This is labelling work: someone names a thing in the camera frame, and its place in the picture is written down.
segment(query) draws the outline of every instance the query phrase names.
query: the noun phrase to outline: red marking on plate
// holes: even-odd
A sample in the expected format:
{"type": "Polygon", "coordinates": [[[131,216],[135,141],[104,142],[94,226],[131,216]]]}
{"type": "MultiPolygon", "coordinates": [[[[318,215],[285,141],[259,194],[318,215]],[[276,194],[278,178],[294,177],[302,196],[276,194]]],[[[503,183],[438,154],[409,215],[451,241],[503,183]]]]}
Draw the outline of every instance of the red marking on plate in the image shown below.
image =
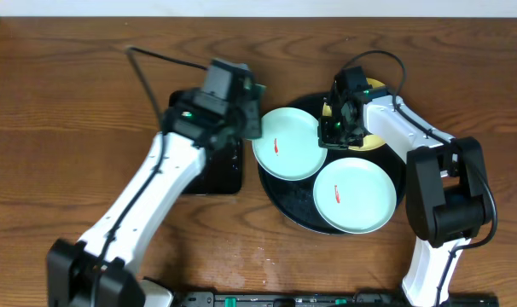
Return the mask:
{"type": "Polygon", "coordinates": [[[338,194],[338,186],[334,185],[334,195],[336,196],[336,202],[340,203],[340,195],[338,194]]]}

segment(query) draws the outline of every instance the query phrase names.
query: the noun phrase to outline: white plate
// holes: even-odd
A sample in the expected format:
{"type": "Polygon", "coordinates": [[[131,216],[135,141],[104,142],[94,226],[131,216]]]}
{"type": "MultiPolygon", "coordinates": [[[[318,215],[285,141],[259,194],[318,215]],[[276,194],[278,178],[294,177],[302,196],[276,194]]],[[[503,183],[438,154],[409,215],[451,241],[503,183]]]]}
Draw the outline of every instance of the white plate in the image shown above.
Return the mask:
{"type": "Polygon", "coordinates": [[[397,194],[391,178],[378,165],[344,158],[325,166],[313,186],[319,214],[333,227],[366,234],[393,215],[397,194]]]}
{"type": "Polygon", "coordinates": [[[315,174],[327,158],[319,147],[317,119],[294,107],[282,107],[262,118],[262,137],[253,140],[258,163],[272,176],[295,181],[315,174]]]}

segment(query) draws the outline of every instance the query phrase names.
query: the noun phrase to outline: brown wood surface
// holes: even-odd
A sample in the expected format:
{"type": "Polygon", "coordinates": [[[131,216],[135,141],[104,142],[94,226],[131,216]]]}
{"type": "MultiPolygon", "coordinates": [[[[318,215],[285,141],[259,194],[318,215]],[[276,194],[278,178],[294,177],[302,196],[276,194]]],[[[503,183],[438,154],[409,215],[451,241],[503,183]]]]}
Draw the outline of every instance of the brown wood surface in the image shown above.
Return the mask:
{"type": "MultiPolygon", "coordinates": [[[[517,306],[517,20],[3,18],[0,24],[0,305],[44,306],[45,255],[76,240],[113,203],[148,151],[154,116],[123,54],[128,44],[207,64],[249,64],[263,110],[327,90],[353,55],[387,49],[406,63],[402,96],[432,125],[482,144],[497,198],[495,240],[465,252],[452,292],[517,306]]],[[[144,60],[158,97],[204,74],[144,60]]],[[[398,67],[363,59],[395,85],[398,67]]],[[[396,289],[415,236],[404,206],[370,235],[327,236],[269,201],[246,147],[234,196],[184,196],[156,233],[142,274],[173,288],[343,293],[396,289]]]]}

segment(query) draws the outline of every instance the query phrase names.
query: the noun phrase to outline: black round tray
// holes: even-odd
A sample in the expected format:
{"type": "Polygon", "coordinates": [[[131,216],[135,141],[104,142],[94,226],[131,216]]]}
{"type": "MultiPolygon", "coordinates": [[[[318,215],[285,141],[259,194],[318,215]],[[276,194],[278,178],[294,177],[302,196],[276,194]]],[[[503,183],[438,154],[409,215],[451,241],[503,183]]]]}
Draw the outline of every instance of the black round tray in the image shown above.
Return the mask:
{"type": "MultiPolygon", "coordinates": [[[[316,119],[322,114],[323,97],[328,93],[312,94],[289,103],[289,107],[296,107],[313,115],[316,119]]],[[[355,157],[369,160],[384,170],[392,179],[397,192],[397,207],[401,203],[405,190],[406,165],[387,145],[380,148],[358,152],[354,150],[329,150],[325,163],[313,176],[299,181],[285,181],[270,175],[258,165],[260,182],[268,197],[286,217],[298,225],[309,230],[328,235],[347,235],[329,223],[319,212],[313,201],[313,184],[323,167],[332,161],[342,158],[355,157]]]]}

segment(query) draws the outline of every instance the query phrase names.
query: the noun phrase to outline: white backdrop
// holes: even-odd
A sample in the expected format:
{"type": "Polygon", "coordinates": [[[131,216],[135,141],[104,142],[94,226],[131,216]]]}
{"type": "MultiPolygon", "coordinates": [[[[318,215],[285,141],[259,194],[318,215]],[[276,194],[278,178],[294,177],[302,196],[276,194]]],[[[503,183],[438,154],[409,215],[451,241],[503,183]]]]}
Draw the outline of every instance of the white backdrop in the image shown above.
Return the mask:
{"type": "Polygon", "coordinates": [[[517,0],[0,0],[0,16],[517,17],[517,0]]]}

